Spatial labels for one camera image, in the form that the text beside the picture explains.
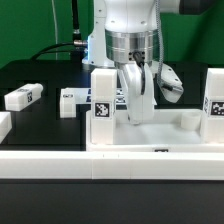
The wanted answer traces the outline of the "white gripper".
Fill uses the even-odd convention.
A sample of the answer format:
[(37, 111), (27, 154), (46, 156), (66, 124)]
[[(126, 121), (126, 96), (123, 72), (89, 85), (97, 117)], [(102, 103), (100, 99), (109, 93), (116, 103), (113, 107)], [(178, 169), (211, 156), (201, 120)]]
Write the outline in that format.
[[(118, 76), (131, 124), (148, 123), (154, 117), (154, 79), (158, 68), (157, 61), (145, 64), (144, 69), (135, 62), (118, 65)], [(162, 65), (161, 81), (157, 84), (164, 98), (171, 103), (176, 103), (184, 92), (181, 80), (166, 64)]]

